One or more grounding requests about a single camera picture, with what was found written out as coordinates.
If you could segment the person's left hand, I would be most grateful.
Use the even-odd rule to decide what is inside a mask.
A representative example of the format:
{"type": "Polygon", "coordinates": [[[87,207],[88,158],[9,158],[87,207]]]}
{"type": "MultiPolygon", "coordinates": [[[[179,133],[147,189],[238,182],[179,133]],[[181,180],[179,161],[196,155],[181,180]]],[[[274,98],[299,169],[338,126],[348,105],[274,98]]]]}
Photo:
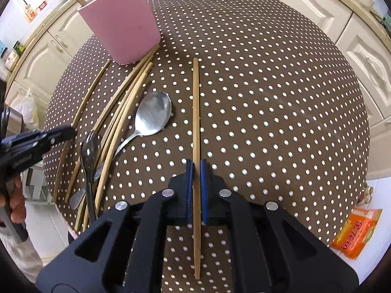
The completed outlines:
{"type": "Polygon", "coordinates": [[[25,199],[22,193],[21,176],[14,178],[14,190],[10,195],[9,206],[11,208],[11,221],[14,224],[24,223],[26,219],[25,199]]]}

